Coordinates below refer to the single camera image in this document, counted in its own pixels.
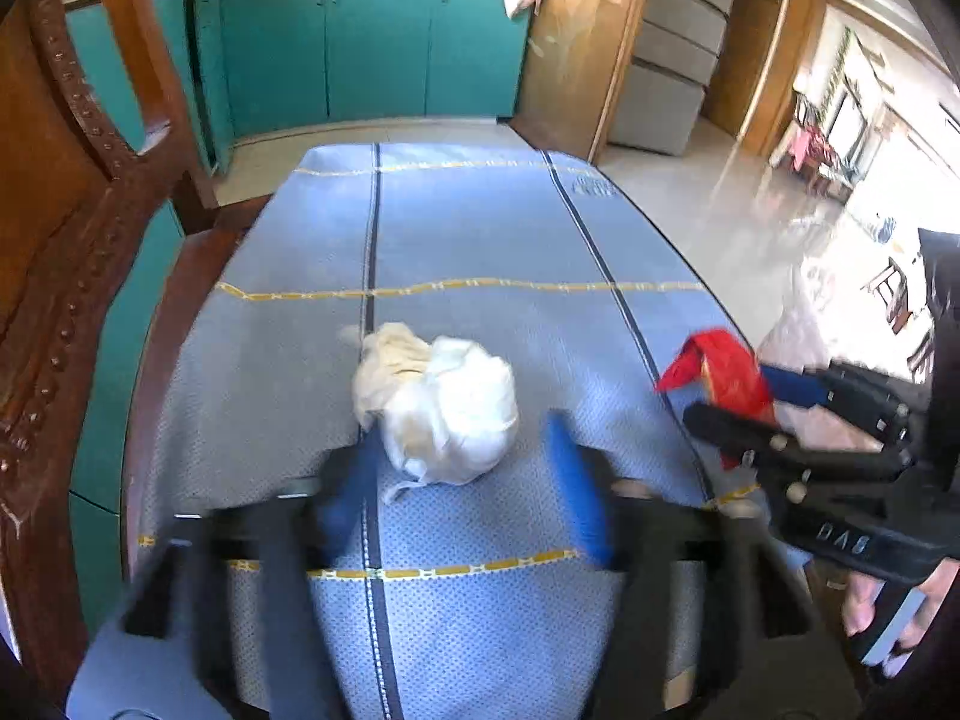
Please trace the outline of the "person's right hand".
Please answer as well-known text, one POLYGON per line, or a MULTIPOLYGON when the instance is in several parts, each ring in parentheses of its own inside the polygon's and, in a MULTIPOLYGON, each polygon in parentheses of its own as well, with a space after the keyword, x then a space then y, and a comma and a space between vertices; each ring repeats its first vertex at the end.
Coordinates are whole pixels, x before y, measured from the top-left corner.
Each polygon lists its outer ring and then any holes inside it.
MULTIPOLYGON (((874 665, 877 678, 893 679, 907 666, 911 654, 918 649, 929 631, 940 606, 957 577, 958 562, 944 559, 937 569, 916 589, 903 598, 892 621, 887 624, 878 641, 882 658, 874 665)), ((877 603, 885 583, 866 574, 851 572, 846 583, 846 595, 841 605, 841 622, 848 637, 868 631, 874 625, 877 603)))

